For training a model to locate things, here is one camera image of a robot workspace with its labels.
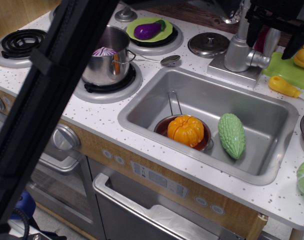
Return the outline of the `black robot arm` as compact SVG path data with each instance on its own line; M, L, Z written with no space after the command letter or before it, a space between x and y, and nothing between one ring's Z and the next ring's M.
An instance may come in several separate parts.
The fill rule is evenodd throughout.
M117 4L116 0L64 0L45 41L36 49L37 59L0 134L0 225L7 223ZM168 153L167 158L153 153L146 157L285 225L304 230L304 205L300 214L294 207L276 213L268 205L260 206L258 187L251 187L249 196L242 195L237 192L239 181L227 183L213 167L172 149Z

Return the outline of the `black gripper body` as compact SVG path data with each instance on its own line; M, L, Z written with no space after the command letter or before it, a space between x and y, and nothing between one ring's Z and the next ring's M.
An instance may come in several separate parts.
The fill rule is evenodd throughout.
M252 0L246 13L250 33L268 26L286 33L304 33L304 0Z

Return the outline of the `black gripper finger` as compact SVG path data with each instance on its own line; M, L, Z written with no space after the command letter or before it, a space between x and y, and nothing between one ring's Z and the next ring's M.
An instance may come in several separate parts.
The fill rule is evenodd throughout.
M247 32L247 45L249 47L253 47L263 26L263 22L258 17L253 17L251 20L248 21L248 32Z
M294 56L294 54L303 46L304 44L304 33L296 33L290 38L286 48L283 51L282 60L288 60Z

